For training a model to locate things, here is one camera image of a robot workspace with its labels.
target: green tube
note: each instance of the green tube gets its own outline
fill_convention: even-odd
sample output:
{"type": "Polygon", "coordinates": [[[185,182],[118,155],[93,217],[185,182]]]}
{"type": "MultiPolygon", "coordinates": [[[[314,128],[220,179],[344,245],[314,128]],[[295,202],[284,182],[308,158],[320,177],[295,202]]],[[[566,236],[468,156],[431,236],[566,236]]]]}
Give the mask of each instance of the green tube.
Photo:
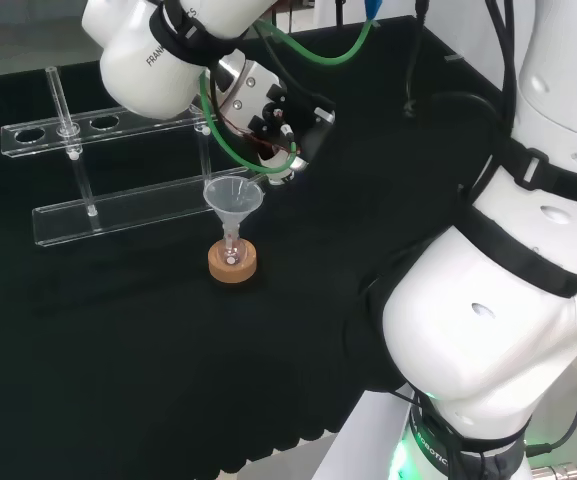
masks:
{"type": "Polygon", "coordinates": [[[266,22],[265,20],[257,20],[255,24],[263,28],[267,32],[276,35],[282,42],[284,42],[290,48],[295,50],[298,54],[310,60],[311,62],[317,63],[319,65],[334,66],[334,65],[341,65],[342,63],[347,62],[348,60],[352,59],[355,55],[357,55],[357,52],[359,52],[364,42],[366,41],[366,38],[368,37],[370,27],[372,26],[372,21],[366,20],[366,23],[364,23],[364,27],[361,29],[361,34],[359,35],[359,38],[352,46],[352,48],[343,55],[341,55],[340,57],[335,58],[322,57],[320,55],[312,53],[310,50],[306,49],[290,35],[282,32],[270,22],[266,22]]]}
{"type": "Polygon", "coordinates": [[[297,158],[297,144],[295,142],[292,142],[290,144],[290,155],[288,156],[288,160],[286,161],[286,163],[284,163],[281,167],[277,167],[277,168],[262,167],[260,165],[256,165],[254,163],[251,163],[248,160],[242,158],[239,154],[237,154],[237,152],[235,152],[230,147],[230,145],[228,145],[226,140],[224,140],[224,137],[222,137],[221,133],[219,133],[219,130],[217,129],[217,126],[215,125],[215,122],[212,119],[212,114],[210,111],[210,101],[208,100],[208,93],[207,93],[208,89],[206,87],[206,82],[207,82],[206,74],[202,73],[201,77],[199,77],[199,92],[201,94],[201,109],[204,111],[204,117],[206,118],[206,123],[208,124],[208,127],[210,127],[210,131],[212,132],[213,136],[215,137],[215,140],[217,140],[217,143],[219,144],[219,146],[221,146],[223,151],[226,152],[228,155],[230,155],[235,162],[239,163],[240,165],[243,165],[244,167],[252,170],[253,172],[271,175],[273,173],[283,173],[286,170],[288,170],[290,168],[290,166],[293,164],[293,162],[295,161],[295,158],[297,158]]]}

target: clear acrylic stand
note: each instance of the clear acrylic stand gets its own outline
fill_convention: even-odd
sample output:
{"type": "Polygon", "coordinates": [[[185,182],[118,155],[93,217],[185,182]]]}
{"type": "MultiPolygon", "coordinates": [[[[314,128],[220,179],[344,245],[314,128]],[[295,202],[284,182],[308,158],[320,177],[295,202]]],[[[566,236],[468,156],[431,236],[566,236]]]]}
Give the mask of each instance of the clear acrylic stand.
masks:
{"type": "Polygon", "coordinates": [[[81,198],[33,210],[37,245],[56,245],[205,212],[211,210],[203,197],[204,185],[209,180],[222,175],[251,176],[244,167],[213,174],[209,155],[210,129],[199,109],[191,107],[178,118],[166,122],[143,118],[124,108],[71,116],[59,71],[49,67],[46,75],[58,117],[1,128],[2,154],[8,157],[64,149],[72,162],[81,198]],[[199,142],[201,175],[94,196],[83,161],[84,145],[191,127],[199,142]]]}

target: cork base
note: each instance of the cork base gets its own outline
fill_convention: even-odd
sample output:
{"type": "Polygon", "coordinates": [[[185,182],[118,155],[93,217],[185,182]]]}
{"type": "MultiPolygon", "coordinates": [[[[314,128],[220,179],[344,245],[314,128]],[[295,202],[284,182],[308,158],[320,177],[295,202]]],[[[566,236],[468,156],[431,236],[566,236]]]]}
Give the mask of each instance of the cork base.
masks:
{"type": "Polygon", "coordinates": [[[218,245],[215,243],[208,251],[208,268],[210,274],[222,283],[241,283],[252,277],[257,270],[257,250],[248,240],[241,239],[246,244],[248,254],[243,262],[228,265],[218,255],[218,245]]]}

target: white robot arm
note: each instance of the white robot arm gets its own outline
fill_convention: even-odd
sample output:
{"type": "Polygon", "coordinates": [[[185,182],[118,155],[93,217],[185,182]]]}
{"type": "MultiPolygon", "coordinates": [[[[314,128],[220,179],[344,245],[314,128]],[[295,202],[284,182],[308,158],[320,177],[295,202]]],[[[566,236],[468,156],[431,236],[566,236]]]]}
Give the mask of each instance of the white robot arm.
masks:
{"type": "MultiPolygon", "coordinates": [[[[577,174],[577,0],[536,0],[513,138],[577,174]]],[[[474,207],[523,247],[577,275],[577,201],[531,190],[539,168],[535,158],[519,182],[499,168],[474,207]]],[[[459,228],[446,231],[394,288],[383,328],[397,367],[451,428],[494,440],[520,431],[577,357],[577,295],[544,291],[481,247],[459,228]]],[[[423,444],[412,443],[420,478],[445,478],[423,444]]],[[[524,462],[512,479],[528,478],[524,462]]]]}
{"type": "MultiPolygon", "coordinates": [[[[227,40],[240,36],[274,0],[180,2],[209,34],[227,40]]],[[[102,78],[113,98],[138,114],[165,119],[188,108],[204,67],[179,60],[154,38],[149,22],[158,3],[90,0],[83,24],[104,47],[102,78]]],[[[539,158],[577,174],[577,0],[536,4],[513,138],[540,155],[526,166],[522,178],[498,168],[474,209],[518,243],[517,248],[529,249],[551,270],[577,278],[577,200],[530,189],[532,177],[540,175],[539,158]]],[[[260,77],[280,83],[274,75],[260,77]]],[[[235,107],[239,125],[258,114],[267,87],[260,96],[249,92],[245,108],[241,103],[235,107]]],[[[574,294],[553,293],[531,283],[531,272],[522,278],[491,258],[487,245],[473,242],[456,227],[434,241],[393,287],[383,311],[383,332],[397,368],[430,399],[449,428],[463,438],[485,442],[521,432],[544,392],[577,356],[577,302],[574,294]]],[[[418,441],[418,435],[413,441],[413,430],[419,430],[414,418],[408,430],[413,443],[409,457],[417,476],[402,469],[400,477],[449,476],[442,468],[448,460],[425,440],[418,441]]],[[[501,458],[496,455],[519,448],[511,476],[490,478],[532,478],[522,460],[523,445],[517,447],[522,438],[487,451],[484,473],[501,458]]]]}
{"type": "MultiPolygon", "coordinates": [[[[183,0],[181,6],[208,33],[228,40],[244,33],[274,2],[183,0]]],[[[177,116],[192,103],[204,67],[179,60],[152,35],[150,19],[158,4],[151,0],[90,0],[83,27],[104,47],[101,76],[108,93],[139,115],[163,120],[177,116]]]]}

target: black table surface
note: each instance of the black table surface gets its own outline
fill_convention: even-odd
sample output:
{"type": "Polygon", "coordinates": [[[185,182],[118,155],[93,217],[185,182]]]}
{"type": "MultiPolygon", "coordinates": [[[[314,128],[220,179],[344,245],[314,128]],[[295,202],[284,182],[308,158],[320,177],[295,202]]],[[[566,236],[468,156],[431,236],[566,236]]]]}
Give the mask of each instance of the black table surface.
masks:
{"type": "MultiPolygon", "coordinates": [[[[359,27],[299,35],[345,51],[359,27]]],[[[338,431],[362,391],[327,357],[329,332],[387,252],[449,212],[489,150],[477,107],[433,105],[402,117],[413,28],[391,20],[351,64],[312,67],[278,47],[303,82],[338,103],[317,161],[271,192],[243,225],[256,277],[224,288],[206,253],[217,217],[70,244],[34,244],[31,210],[77,198],[62,152],[0,154],[0,479],[213,479],[299,438],[338,431]]],[[[270,66],[262,46],[252,58],[270,66]]],[[[427,34],[420,98],[496,91],[427,34]]],[[[65,67],[72,112],[113,105],[95,63],[65,67]]],[[[0,127],[54,116],[41,71],[0,77],[0,127]]],[[[96,194],[199,173],[179,132],[86,147],[96,194]]],[[[215,168],[231,166],[217,148],[215,168]]]]}

